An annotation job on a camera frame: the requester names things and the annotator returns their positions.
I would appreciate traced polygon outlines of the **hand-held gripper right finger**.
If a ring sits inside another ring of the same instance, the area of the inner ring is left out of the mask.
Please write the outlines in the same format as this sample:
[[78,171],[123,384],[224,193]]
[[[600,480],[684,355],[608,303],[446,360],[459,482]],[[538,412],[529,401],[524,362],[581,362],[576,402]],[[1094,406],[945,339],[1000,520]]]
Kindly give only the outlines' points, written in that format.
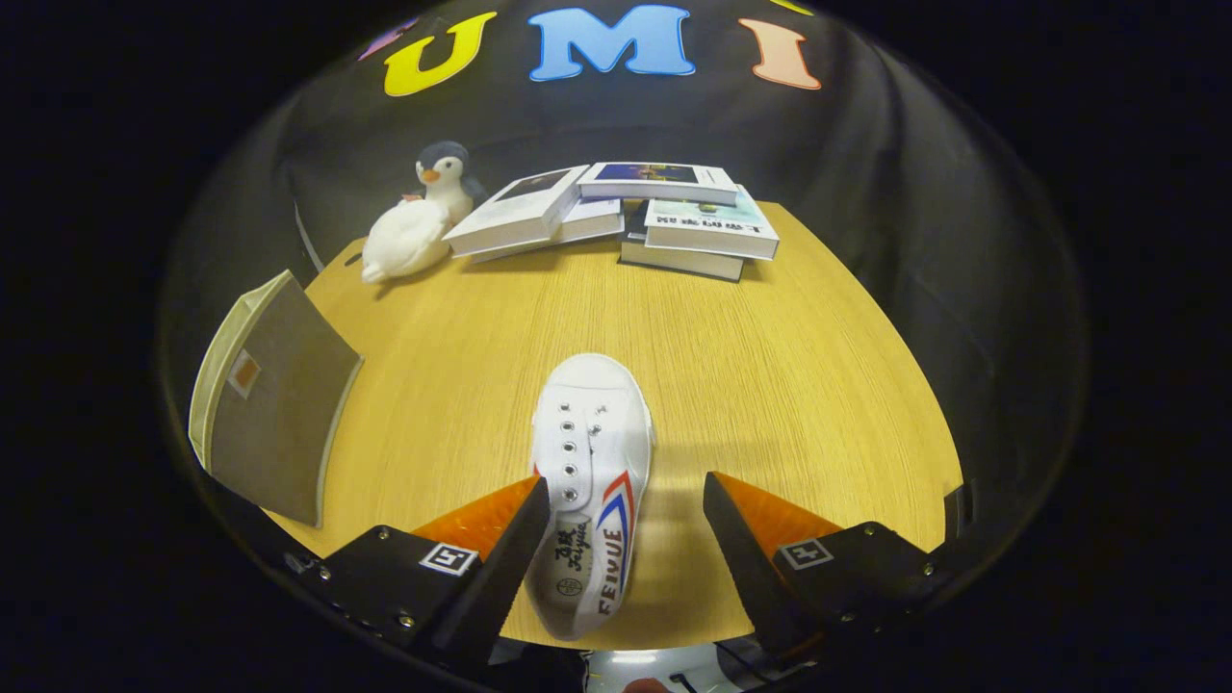
[[782,663],[862,654],[922,615],[950,572],[878,522],[853,527],[718,471],[703,514],[758,644]]

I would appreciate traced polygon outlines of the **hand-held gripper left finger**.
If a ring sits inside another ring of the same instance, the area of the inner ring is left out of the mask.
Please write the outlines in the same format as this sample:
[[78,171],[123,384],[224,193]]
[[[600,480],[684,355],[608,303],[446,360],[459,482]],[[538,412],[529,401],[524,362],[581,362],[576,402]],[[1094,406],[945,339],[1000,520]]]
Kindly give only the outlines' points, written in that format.
[[549,483],[531,475],[413,529],[371,524],[331,550],[290,538],[287,568],[310,605],[379,654],[474,676],[551,515]]

